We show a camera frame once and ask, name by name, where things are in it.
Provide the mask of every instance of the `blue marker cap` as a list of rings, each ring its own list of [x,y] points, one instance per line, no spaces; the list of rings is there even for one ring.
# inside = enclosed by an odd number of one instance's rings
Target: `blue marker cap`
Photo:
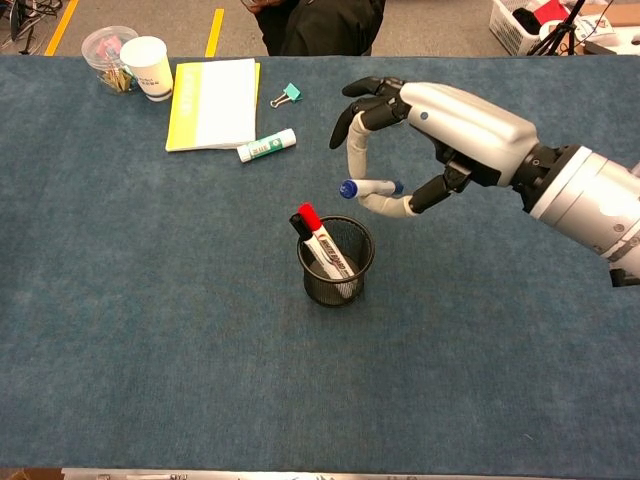
[[[358,194],[358,185],[353,180],[345,180],[340,186],[340,195],[344,198],[353,198]]]
[[[394,195],[399,195],[402,193],[402,191],[404,190],[404,185],[402,185],[402,183],[400,183],[398,180],[396,180],[395,182],[393,182],[396,186],[395,191],[393,192]]]

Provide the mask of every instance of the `red marker cap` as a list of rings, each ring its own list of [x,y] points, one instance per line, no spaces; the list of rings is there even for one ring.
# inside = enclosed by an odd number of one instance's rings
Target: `red marker cap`
[[[298,213],[302,215],[304,223],[309,226],[312,232],[315,232],[317,229],[322,227],[322,222],[310,203],[303,203],[300,205]]]

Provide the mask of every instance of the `glue stick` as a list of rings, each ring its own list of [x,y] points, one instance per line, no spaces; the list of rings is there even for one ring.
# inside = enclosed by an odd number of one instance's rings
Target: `glue stick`
[[[287,128],[281,132],[275,133],[269,137],[261,138],[255,142],[241,145],[237,148],[240,161],[248,162],[254,158],[262,157],[283,148],[296,144],[296,134],[293,130]]]

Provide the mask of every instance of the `white basket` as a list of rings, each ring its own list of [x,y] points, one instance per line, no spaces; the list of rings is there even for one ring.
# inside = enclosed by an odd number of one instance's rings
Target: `white basket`
[[[527,6],[529,1],[493,0],[489,30],[511,55],[526,55],[534,45],[540,43],[540,37],[528,33],[512,15],[514,10]]]

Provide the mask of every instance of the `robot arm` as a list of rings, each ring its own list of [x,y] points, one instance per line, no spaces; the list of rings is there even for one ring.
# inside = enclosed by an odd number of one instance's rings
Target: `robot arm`
[[[470,181],[512,187],[525,212],[640,277],[640,168],[630,171],[578,145],[546,147],[531,122],[447,85],[369,77],[343,94],[374,95],[354,101],[331,138],[337,148],[348,137],[353,178],[366,176],[370,133],[405,119],[434,143],[445,165],[413,195],[371,194],[359,198],[365,207],[411,217]]]

